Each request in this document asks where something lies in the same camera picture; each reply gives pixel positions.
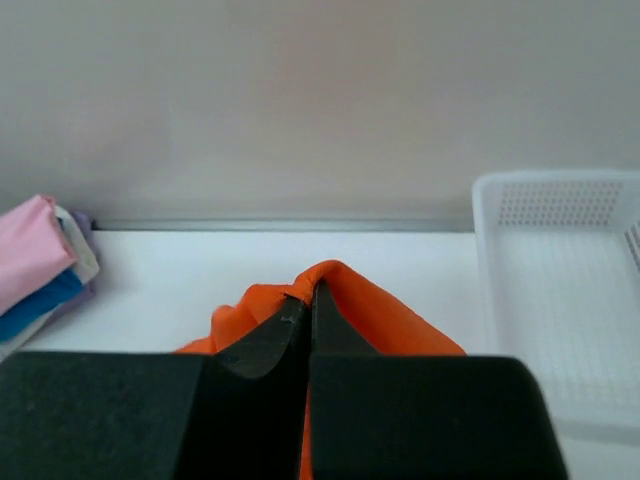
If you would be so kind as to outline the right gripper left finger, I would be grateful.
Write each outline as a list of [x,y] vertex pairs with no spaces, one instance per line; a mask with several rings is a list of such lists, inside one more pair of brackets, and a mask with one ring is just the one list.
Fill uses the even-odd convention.
[[248,380],[292,372],[306,375],[306,306],[286,297],[275,314],[214,356],[216,363]]

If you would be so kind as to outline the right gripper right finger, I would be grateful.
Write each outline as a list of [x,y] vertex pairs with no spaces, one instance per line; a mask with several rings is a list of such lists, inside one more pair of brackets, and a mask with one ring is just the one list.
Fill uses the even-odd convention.
[[320,354],[365,355],[370,343],[338,309],[329,284],[320,280],[314,290],[311,309],[312,351]]

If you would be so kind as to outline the orange t shirt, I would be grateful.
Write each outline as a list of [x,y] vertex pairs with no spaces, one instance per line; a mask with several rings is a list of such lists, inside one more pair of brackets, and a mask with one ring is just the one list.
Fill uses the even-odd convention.
[[[370,343],[365,355],[312,351],[311,309],[325,280],[344,318]],[[275,314],[286,297],[306,306],[306,375],[248,380],[214,358]],[[420,358],[461,348],[347,265],[324,261],[294,282],[251,286],[219,307],[210,333],[185,345],[189,415],[176,479],[410,479],[433,474],[404,396]]]

